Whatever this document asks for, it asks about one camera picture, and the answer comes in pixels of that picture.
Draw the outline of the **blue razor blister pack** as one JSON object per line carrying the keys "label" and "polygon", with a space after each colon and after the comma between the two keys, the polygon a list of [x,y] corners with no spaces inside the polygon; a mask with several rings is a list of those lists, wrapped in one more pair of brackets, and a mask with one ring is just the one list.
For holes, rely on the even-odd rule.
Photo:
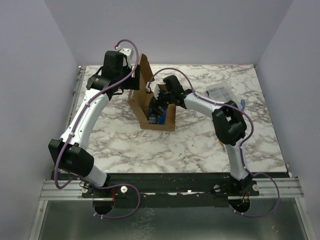
{"label": "blue razor blister pack", "polygon": [[151,107],[148,109],[147,120],[149,124],[164,125],[166,122],[167,110],[159,108],[162,115],[157,114]]}

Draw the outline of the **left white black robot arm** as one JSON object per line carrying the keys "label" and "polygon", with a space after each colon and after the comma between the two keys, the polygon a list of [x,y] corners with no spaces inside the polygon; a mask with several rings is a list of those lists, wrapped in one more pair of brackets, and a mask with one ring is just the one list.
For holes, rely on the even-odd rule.
{"label": "left white black robot arm", "polygon": [[95,165],[87,152],[89,138],[102,113],[118,90],[140,88],[140,66],[131,66],[132,48],[118,47],[104,55],[103,65],[86,84],[83,101],[75,117],[59,139],[51,139],[48,148],[54,170],[63,170],[93,185],[97,196],[106,197],[111,190],[107,174]]}

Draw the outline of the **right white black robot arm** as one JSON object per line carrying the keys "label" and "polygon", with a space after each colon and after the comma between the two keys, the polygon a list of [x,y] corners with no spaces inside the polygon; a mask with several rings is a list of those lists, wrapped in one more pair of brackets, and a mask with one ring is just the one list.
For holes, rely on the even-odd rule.
{"label": "right white black robot arm", "polygon": [[252,177],[246,165],[243,141],[247,124],[238,105],[228,102],[213,101],[199,95],[194,89],[184,89],[175,75],[163,79],[165,90],[158,84],[149,82],[145,89],[153,97],[149,107],[152,113],[162,116],[169,105],[174,104],[186,110],[193,110],[211,118],[215,134],[225,145],[230,164],[229,191],[236,196],[247,191]]}

